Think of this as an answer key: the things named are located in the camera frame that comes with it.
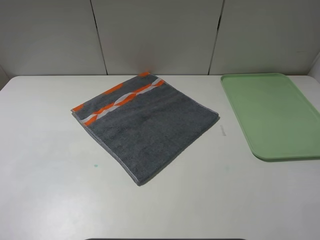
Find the grey towel with orange stripes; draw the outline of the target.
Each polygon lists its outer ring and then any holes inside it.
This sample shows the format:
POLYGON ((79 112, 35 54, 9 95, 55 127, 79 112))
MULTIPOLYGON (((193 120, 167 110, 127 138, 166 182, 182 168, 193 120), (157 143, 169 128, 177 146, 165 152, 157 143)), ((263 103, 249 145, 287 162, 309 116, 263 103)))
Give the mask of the grey towel with orange stripes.
POLYGON ((201 105, 145 72, 71 111, 138 185, 144 185, 218 122, 201 105))

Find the green plastic tray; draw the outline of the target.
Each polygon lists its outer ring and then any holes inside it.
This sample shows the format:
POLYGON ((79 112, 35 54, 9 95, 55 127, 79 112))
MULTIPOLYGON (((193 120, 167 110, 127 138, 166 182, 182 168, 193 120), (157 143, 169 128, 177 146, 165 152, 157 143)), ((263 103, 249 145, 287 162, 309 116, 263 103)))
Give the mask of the green plastic tray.
POLYGON ((248 146, 265 162, 320 156, 320 113, 286 75, 227 74, 221 85, 248 146))

